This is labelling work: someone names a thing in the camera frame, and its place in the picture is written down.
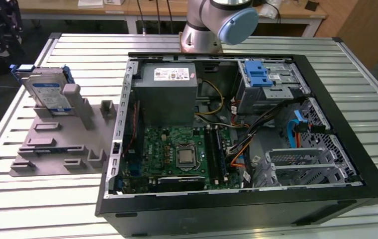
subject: green motherboard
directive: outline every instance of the green motherboard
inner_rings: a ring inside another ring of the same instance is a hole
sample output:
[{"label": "green motherboard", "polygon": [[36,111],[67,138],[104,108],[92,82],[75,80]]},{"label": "green motherboard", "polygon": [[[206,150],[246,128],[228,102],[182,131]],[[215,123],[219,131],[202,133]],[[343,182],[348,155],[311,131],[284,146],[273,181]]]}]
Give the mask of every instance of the green motherboard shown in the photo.
[{"label": "green motherboard", "polygon": [[[228,174],[228,181],[215,184],[210,178],[208,153],[206,148],[204,127],[168,127],[147,128],[144,133],[144,151],[140,167],[140,175],[132,177],[134,190],[136,193],[147,193],[148,187],[144,185],[147,179],[171,176],[202,176],[206,177],[206,190],[240,188],[238,172]],[[222,146],[231,146],[228,128],[218,130],[222,138]],[[195,152],[194,161],[187,158],[184,149]]]}]

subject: sticker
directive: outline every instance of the sticker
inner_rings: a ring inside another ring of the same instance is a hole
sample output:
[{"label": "sticker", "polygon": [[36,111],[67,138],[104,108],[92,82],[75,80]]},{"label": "sticker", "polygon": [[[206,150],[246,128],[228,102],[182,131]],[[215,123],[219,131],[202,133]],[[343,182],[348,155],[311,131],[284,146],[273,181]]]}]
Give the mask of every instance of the sticker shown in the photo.
[{"label": "sticker", "polygon": [[247,173],[247,171],[244,172],[244,178],[248,182],[251,181],[251,175]]},{"label": "sticker", "polygon": [[236,106],[231,106],[231,111],[232,111],[232,114],[236,115],[236,113],[238,113],[238,107],[236,107]]},{"label": "sticker", "polygon": [[155,81],[188,81],[190,68],[156,68]]},{"label": "sticker", "polygon": [[106,13],[110,13],[110,14],[124,14],[123,11],[106,11]]},{"label": "sticker", "polygon": [[71,105],[62,94],[62,87],[58,83],[35,83],[32,84],[35,93],[44,103],[44,106],[55,112],[71,111]]},{"label": "sticker", "polygon": [[271,80],[281,80],[281,77],[280,77],[280,75],[279,74],[273,74],[273,75],[270,75],[270,79]]},{"label": "sticker", "polygon": [[256,155],[251,162],[252,163],[259,163],[260,160],[262,160],[262,157]]}]

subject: table leg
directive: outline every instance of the table leg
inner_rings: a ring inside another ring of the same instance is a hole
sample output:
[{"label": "table leg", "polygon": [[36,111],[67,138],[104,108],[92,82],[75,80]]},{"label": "table leg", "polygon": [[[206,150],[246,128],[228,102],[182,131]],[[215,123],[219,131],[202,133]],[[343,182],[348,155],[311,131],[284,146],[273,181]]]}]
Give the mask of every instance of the table leg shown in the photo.
[{"label": "table leg", "polygon": [[315,37],[317,29],[320,28],[323,19],[313,19],[304,30],[303,37]]},{"label": "table leg", "polygon": [[126,22],[128,23],[130,34],[138,34],[138,26],[136,26],[138,16],[126,16]]}]

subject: yellow wire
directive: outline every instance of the yellow wire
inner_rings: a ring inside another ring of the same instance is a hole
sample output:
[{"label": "yellow wire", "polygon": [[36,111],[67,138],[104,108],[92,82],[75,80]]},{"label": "yellow wire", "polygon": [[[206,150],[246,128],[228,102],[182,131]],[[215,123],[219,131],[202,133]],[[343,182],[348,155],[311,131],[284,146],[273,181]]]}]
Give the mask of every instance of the yellow wire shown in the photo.
[{"label": "yellow wire", "polygon": [[212,83],[211,81],[208,81],[208,80],[203,80],[203,81],[206,81],[206,82],[215,88],[215,90],[218,91],[218,93],[220,94],[222,103],[220,103],[220,107],[218,108],[218,110],[214,110],[214,111],[211,111],[211,112],[203,112],[203,113],[202,113],[202,112],[198,112],[198,113],[195,113],[195,114],[196,114],[196,115],[212,115],[212,114],[218,113],[218,112],[222,110],[223,105],[224,105],[224,97],[223,97],[223,94],[222,94],[219,88],[214,85],[214,83]]}]

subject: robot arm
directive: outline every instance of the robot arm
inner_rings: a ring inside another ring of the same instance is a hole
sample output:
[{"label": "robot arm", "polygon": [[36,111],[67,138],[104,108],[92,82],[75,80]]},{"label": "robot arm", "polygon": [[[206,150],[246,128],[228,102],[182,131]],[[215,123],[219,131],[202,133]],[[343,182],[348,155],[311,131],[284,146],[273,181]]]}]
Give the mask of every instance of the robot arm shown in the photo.
[{"label": "robot arm", "polygon": [[184,52],[222,50],[222,42],[240,44],[254,33],[259,14],[254,0],[191,0],[182,37]]}]

